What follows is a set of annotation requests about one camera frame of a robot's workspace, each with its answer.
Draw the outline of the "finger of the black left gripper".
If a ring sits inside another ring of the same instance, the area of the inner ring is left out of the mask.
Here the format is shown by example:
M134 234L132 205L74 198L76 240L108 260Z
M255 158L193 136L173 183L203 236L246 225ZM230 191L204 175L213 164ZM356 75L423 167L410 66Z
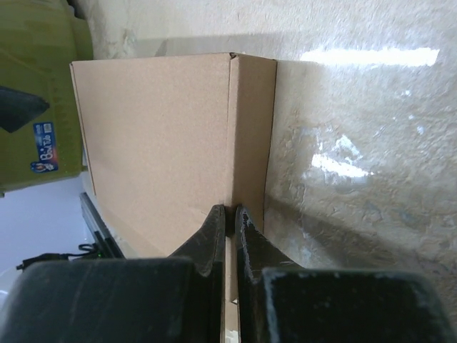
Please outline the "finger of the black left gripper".
M1 86L1 128L14 133L49 109L49 103L40 96Z

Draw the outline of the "olive green plastic bin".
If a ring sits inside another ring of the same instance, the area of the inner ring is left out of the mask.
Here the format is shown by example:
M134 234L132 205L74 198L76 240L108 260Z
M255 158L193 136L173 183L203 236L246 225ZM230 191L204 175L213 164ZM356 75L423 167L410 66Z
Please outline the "olive green plastic bin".
M1 2L2 194L81 173L70 64L92 57L69 1Z

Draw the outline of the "cardboard box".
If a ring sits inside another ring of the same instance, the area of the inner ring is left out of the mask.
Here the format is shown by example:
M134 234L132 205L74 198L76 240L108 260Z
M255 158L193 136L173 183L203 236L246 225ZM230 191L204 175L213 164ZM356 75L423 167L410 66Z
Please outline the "cardboard box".
M75 61L71 78L96 203L138 252L171 256L212 207L263 222L277 63L237 53Z

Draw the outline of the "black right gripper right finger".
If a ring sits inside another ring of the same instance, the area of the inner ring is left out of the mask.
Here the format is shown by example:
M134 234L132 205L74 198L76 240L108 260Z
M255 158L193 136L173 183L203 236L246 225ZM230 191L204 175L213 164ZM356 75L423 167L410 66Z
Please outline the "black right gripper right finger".
M456 331L423 277L384 270L306 269L234 219L242 342L454 342Z

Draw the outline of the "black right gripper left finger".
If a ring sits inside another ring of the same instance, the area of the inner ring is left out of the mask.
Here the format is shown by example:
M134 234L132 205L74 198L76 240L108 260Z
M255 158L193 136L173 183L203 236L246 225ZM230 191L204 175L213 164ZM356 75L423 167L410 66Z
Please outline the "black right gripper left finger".
M220 342L226 210L171 256L39 262L1 309L3 342Z

